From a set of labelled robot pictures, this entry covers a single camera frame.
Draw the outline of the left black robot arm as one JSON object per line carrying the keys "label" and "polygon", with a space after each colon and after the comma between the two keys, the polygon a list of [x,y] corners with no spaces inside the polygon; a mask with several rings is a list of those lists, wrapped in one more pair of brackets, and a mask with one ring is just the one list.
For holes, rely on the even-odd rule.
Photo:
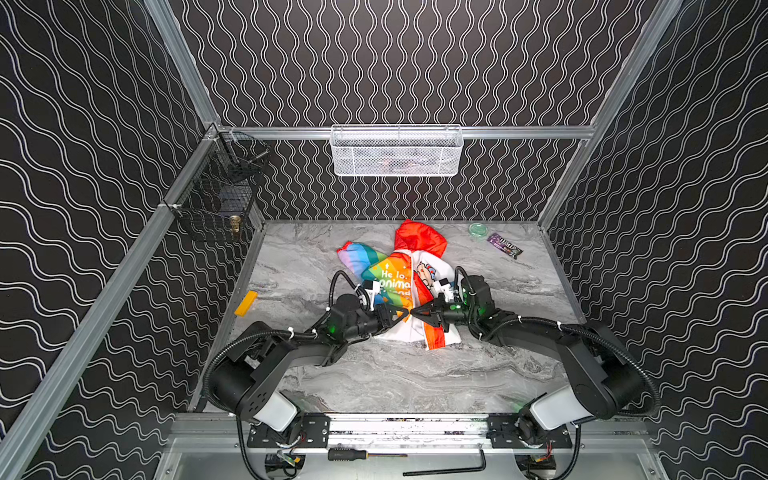
{"label": "left black robot arm", "polygon": [[349,347],[379,336],[409,316],[405,307],[376,304],[362,285],[344,271],[334,273],[323,315],[303,332],[274,329],[264,322],[250,325],[210,361],[202,392],[215,407],[242,421],[258,420],[281,431],[298,415],[269,416],[267,405],[277,398],[286,372],[299,366],[328,367]]}

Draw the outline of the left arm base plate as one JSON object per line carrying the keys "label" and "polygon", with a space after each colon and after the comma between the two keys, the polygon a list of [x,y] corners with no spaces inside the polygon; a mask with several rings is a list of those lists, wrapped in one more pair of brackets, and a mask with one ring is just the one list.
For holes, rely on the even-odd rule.
{"label": "left arm base plate", "polygon": [[301,413],[289,426],[277,432],[266,424],[250,427],[246,445],[248,448],[273,449],[326,449],[331,418],[321,413]]}

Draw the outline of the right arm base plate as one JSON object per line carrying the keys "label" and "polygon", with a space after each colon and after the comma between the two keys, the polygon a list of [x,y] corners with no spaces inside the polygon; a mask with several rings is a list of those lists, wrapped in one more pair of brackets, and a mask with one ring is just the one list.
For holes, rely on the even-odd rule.
{"label": "right arm base plate", "polygon": [[571,436],[565,426],[545,430],[532,417],[518,414],[490,414],[486,438],[494,449],[570,449]]}

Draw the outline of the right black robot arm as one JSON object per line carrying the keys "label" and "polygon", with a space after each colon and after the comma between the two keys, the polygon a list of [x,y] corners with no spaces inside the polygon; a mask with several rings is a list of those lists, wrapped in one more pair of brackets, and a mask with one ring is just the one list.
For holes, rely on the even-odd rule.
{"label": "right black robot arm", "polygon": [[517,428],[529,440],[567,423],[653,416],[660,407],[658,385],[609,328],[503,310],[479,275],[462,278],[451,298],[440,292],[411,315],[444,330],[463,325],[481,342],[521,348],[562,364],[568,384],[528,402],[518,414]]}

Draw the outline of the rainbow kids zip jacket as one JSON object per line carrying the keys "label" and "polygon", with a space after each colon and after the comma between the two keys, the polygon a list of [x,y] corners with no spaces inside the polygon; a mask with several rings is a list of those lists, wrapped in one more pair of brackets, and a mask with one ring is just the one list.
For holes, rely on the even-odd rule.
{"label": "rainbow kids zip jacket", "polygon": [[455,270],[443,259],[447,246],[445,237],[431,226],[406,220],[395,231],[391,253],[347,242],[337,256],[358,279],[379,284],[376,305],[411,310],[434,300],[442,286],[454,283]]}

